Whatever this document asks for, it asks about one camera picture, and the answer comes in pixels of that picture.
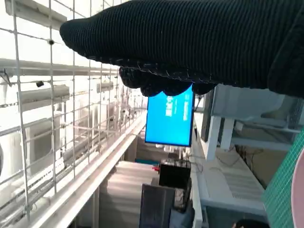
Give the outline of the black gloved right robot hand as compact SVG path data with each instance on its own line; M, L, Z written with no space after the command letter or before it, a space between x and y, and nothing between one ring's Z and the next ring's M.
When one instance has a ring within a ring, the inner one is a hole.
M145 97L217 85L304 96L301 0L131 0L63 23L65 45Z

